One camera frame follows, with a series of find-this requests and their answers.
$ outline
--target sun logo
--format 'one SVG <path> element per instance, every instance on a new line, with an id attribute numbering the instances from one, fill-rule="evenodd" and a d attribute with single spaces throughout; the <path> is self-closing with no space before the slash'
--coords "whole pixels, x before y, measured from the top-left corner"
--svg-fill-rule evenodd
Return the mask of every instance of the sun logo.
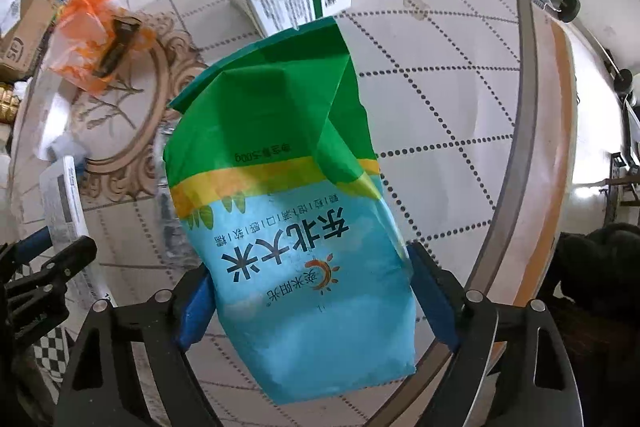
<path id="1" fill-rule="evenodd" d="M 324 290 L 328 292 L 331 291 L 329 288 L 329 283 L 337 283 L 337 279 L 332 279 L 333 272 L 337 272 L 340 267 L 334 266 L 333 268 L 329 266 L 329 263 L 334 258 L 334 254 L 330 253 L 326 261 L 319 261 L 318 259 L 313 259 L 311 261 L 307 261 L 305 263 L 305 268 L 311 268 L 312 266 L 318 266 L 319 269 L 322 270 L 322 280 L 317 286 L 314 286 L 314 290 L 320 290 L 320 295 L 324 295 Z"/>

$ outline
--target green and blue bag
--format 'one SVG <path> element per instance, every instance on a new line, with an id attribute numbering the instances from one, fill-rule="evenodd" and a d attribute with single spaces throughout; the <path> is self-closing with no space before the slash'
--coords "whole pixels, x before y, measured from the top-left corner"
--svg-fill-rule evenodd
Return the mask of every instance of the green and blue bag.
<path id="1" fill-rule="evenodd" d="M 177 216 L 264 392 L 282 404 L 412 374 L 410 264 L 334 20 L 245 47 L 171 106 Z"/>

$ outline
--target plastic bag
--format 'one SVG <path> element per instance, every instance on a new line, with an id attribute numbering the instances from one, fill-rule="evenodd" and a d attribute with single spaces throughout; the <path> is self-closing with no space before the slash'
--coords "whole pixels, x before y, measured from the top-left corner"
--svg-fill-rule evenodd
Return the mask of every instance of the plastic bag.
<path id="1" fill-rule="evenodd" d="M 149 49 L 155 32 L 118 0 L 68 0 L 58 15 L 43 66 L 91 94 L 114 79 L 127 52 Z"/>
<path id="2" fill-rule="evenodd" d="M 334 20 L 245 47 L 171 106 L 177 216 L 263 391 L 288 403 L 414 372 L 410 265 Z"/>

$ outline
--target yellow stripe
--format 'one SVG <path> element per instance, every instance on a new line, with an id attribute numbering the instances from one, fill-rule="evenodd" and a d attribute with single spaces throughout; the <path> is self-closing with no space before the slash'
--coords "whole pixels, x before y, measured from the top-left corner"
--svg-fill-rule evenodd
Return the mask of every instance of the yellow stripe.
<path id="1" fill-rule="evenodd" d="M 380 166 L 376 160 L 364 159 L 358 160 L 358 163 L 368 175 L 380 174 Z M 282 162 L 200 172 L 172 187 L 171 197 L 177 216 L 184 219 L 203 204 L 213 203 L 239 192 L 245 197 L 259 196 L 311 185 L 325 179 L 313 158 L 304 156 Z M 347 187 L 347 192 L 359 192 L 359 195 L 373 197 L 374 192 L 368 185 L 358 191 L 355 185 L 359 186 L 361 183 L 362 179 L 359 178 L 350 184 L 341 184 L 344 186 L 340 188 Z"/>

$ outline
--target metal screw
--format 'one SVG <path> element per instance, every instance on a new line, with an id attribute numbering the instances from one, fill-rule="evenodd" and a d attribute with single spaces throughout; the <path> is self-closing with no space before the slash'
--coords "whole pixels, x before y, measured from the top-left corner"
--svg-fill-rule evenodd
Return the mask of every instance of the metal screw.
<path id="1" fill-rule="evenodd" d="M 105 299 L 100 299 L 99 301 L 95 301 L 92 307 L 94 309 L 94 312 L 100 313 L 105 311 L 108 305 L 109 303 Z"/>
<path id="2" fill-rule="evenodd" d="M 469 290 L 466 293 L 466 299 L 471 302 L 482 302 L 482 299 L 484 299 L 484 297 L 478 290 Z"/>
<path id="3" fill-rule="evenodd" d="M 543 312 L 546 310 L 545 303 L 539 299 L 533 299 L 531 302 L 531 309 L 535 312 Z"/>
<path id="4" fill-rule="evenodd" d="M 156 302 L 167 302 L 171 299 L 172 295 L 171 290 L 160 290 L 156 292 L 154 298 L 156 299 Z"/>

